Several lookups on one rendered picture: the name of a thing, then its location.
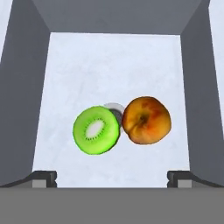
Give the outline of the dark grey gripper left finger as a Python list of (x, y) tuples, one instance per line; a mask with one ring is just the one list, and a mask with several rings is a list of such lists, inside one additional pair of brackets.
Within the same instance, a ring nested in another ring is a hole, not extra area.
[(1, 185), (1, 188), (53, 188), (57, 186), (56, 179), (56, 171), (34, 171), (23, 179)]

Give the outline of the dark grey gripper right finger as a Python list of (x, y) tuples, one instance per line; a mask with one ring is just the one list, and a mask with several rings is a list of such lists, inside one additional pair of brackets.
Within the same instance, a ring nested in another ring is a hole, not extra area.
[(168, 171), (168, 188), (221, 187), (221, 185), (200, 179), (190, 171)]

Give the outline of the orange peach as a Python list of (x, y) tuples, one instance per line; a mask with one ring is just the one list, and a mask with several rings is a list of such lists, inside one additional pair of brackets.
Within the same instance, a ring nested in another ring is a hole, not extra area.
[(172, 120), (168, 109), (159, 100), (141, 96), (125, 108), (122, 127), (135, 144), (154, 144), (171, 131)]

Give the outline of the green kiwi half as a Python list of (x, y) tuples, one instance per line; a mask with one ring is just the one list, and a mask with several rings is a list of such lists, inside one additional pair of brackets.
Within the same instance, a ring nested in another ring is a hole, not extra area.
[(73, 139), (80, 150), (88, 155), (100, 155), (109, 151), (119, 135), (116, 117), (103, 106), (85, 109), (73, 124)]

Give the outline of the grey sink drain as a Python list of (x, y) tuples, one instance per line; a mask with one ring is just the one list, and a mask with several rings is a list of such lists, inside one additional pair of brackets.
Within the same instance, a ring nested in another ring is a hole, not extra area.
[(116, 102), (108, 102), (108, 103), (104, 104), (104, 107), (109, 109), (115, 115), (115, 117), (119, 123), (122, 123), (123, 111), (124, 111), (123, 105), (116, 103)]

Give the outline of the grey sink basin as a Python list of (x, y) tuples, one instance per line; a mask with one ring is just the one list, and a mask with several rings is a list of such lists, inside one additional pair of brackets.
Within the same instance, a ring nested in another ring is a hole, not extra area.
[[(61, 187), (163, 187), (169, 170), (224, 186), (224, 133), (211, 0), (10, 0), (0, 59), (0, 185), (54, 170)], [(121, 134), (90, 156), (76, 117), (152, 96), (171, 131), (139, 145)]]

